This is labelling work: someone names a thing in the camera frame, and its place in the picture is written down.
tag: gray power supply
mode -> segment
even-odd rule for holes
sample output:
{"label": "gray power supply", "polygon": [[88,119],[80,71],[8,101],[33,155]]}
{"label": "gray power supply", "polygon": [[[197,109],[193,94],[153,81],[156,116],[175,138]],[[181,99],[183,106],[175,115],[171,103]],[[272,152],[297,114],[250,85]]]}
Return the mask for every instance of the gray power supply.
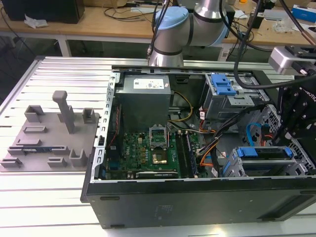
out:
{"label": "gray power supply", "polygon": [[155,124],[167,124],[171,96],[168,76],[127,75],[124,86],[117,87],[117,96],[125,132],[147,132]]}

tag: expansion slot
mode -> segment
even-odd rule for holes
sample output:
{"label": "expansion slot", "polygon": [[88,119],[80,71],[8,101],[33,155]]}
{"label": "expansion slot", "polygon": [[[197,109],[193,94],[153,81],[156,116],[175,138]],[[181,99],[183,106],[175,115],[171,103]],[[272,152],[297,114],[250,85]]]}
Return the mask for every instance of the expansion slot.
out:
{"label": "expansion slot", "polygon": [[176,144],[181,177],[193,178],[194,174],[192,171],[189,144],[186,135],[176,133]]}

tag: wooden table top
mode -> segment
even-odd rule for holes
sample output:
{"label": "wooden table top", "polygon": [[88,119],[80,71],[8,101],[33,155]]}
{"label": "wooden table top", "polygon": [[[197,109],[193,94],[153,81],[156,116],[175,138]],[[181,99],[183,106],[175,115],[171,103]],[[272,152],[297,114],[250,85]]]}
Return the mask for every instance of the wooden table top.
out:
{"label": "wooden table top", "polygon": [[[235,4],[237,9],[243,10],[245,13],[250,13],[252,3]],[[119,9],[118,12],[123,12],[126,9]],[[136,22],[122,22],[104,15],[104,9],[101,7],[86,7],[84,16],[78,24],[64,24],[58,22],[48,22],[48,27],[33,29],[27,26],[22,21],[10,21],[8,16],[5,16],[9,25],[17,33],[37,33],[37,34],[62,34],[62,35],[82,35],[82,36],[104,36],[104,37],[124,37],[124,38],[148,38],[151,39],[153,33],[151,23],[147,20]],[[117,14],[116,17],[128,17],[139,15],[137,12],[125,12]],[[243,25],[247,24],[248,19],[240,19],[239,22]],[[256,45],[284,45],[284,44],[309,44],[299,32],[291,33],[276,33],[272,29],[274,22],[263,20],[261,27],[258,30],[253,30],[253,44]],[[10,31],[3,19],[0,19],[0,31]],[[223,43],[235,43],[236,38],[230,34]]]}

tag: yellow wire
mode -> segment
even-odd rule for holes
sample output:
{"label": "yellow wire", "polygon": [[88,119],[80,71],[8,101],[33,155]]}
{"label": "yellow wire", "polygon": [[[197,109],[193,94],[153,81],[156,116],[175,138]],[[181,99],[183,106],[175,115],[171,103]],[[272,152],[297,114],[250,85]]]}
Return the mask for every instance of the yellow wire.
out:
{"label": "yellow wire", "polygon": [[181,93],[178,92],[178,91],[175,91],[174,93],[180,95],[180,96],[189,104],[189,106],[190,106],[190,113],[189,113],[189,115],[188,115],[187,117],[185,117],[185,118],[174,119],[174,120],[168,120],[168,122],[183,122],[183,121],[186,121],[186,120],[188,120],[188,119],[192,116],[192,114],[193,114],[193,107],[192,107],[191,103],[189,102],[189,100],[188,100],[183,94],[181,94]]}

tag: light blue cap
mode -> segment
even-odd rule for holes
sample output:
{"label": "light blue cap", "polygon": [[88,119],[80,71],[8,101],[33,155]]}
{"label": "light blue cap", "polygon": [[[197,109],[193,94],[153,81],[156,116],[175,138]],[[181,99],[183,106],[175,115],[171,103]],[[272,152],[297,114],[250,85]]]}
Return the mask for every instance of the light blue cap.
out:
{"label": "light blue cap", "polygon": [[[160,18],[161,10],[156,13],[156,24]],[[189,17],[189,12],[184,7],[171,6],[168,7],[163,20],[159,26],[159,30],[167,30],[183,23]]]}

